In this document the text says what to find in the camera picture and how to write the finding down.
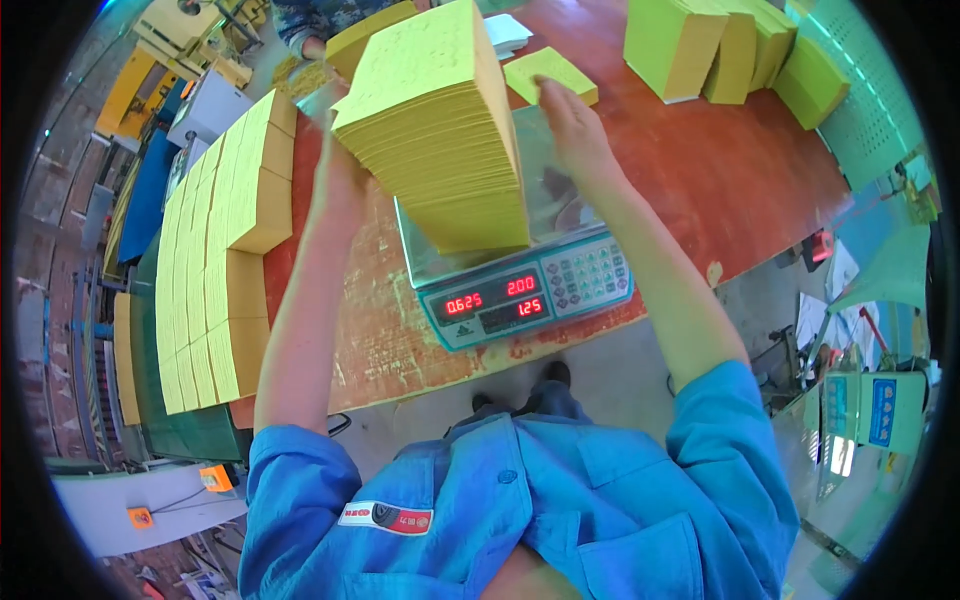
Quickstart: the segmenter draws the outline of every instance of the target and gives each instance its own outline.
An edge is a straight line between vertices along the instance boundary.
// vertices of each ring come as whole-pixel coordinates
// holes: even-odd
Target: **red table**
[[[743,106],[700,99],[671,106],[623,61],[626,13],[602,0],[532,0],[511,13],[534,36],[523,56],[553,46],[600,88],[600,114],[628,179],[711,284],[797,244],[850,205],[849,187],[816,132],[805,132],[769,89]],[[512,108],[526,103],[509,90]],[[322,136],[300,115],[292,238],[264,256],[271,324],[293,268]],[[358,234],[336,334],[330,412],[419,396],[580,344],[646,316],[643,300],[575,323],[451,353],[410,287],[393,203]],[[252,427],[253,398],[230,404]]]

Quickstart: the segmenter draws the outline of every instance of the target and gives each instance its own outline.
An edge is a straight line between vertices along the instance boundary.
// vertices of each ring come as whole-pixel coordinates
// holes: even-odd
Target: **red tabletop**
[[[534,36],[518,56],[553,46],[599,86],[600,114],[630,182],[711,284],[772,258],[850,205],[849,187],[816,132],[769,89],[743,106],[703,98],[665,106],[623,61],[626,13],[603,0],[532,0],[511,11]],[[512,108],[526,103],[508,90]],[[271,324],[293,269],[322,135],[300,114],[294,146],[294,235],[264,256]],[[569,324],[448,352],[410,287],[393,203],[378,203],[351,252],[336,333],[330,413],[419,396],[580,344],[646,316],[643,300]],[[253,397],[230,404],[252,427]]]

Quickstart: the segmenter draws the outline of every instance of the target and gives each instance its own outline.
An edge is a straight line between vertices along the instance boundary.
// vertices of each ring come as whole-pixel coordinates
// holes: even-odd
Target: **shoe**
[[[559,381],[566,388],[570,389],[570,367],[564,361],[555,360],[546,366],[543,371],[543,379],[546,381]]]
[[[483,392],[473,396],[473,400],[470,401],[470,407],[473,408],[473,412],[477,412],[487,404],[493,404],[493,400]]]

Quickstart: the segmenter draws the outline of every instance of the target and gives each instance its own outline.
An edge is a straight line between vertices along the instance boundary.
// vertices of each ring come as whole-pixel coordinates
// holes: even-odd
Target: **logo patch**
[[[433,511],[405,509],[383,502],[350,502],[340,513],[338,525],[373,527],[402,536],[422,536],[430,530]]]

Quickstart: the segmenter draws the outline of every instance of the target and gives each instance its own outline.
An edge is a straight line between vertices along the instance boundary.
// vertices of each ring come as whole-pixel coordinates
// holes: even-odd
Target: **perforated metal panel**
[[[850,79],[847,98],[820,133],[853,191],[884,176],[922,140],[920,120],[897,69],[850,0],[822,0],[800,22]]]

